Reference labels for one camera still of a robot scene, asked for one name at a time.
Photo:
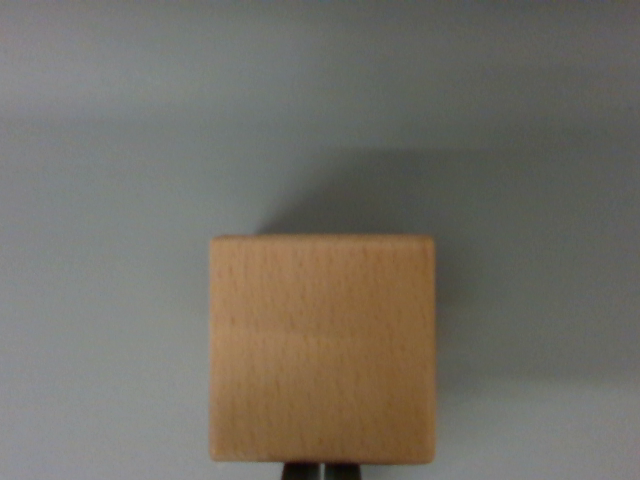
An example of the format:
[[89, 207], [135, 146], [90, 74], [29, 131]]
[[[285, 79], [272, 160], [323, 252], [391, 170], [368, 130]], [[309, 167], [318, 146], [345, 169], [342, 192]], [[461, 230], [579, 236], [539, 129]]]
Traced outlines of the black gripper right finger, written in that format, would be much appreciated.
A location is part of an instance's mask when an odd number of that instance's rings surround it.
[[361, 468], [354, 463], [326, 463], [324, 465], [325, 480], [361, 480]]

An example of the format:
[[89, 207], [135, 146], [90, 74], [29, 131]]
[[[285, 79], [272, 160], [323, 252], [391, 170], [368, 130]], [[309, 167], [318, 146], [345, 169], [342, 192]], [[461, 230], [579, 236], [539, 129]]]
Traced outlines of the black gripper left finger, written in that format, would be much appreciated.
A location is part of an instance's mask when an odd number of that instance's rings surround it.
[[321, 480], [321, 465], [309, 462], [287, 462], [283, 465], [281, 480]]

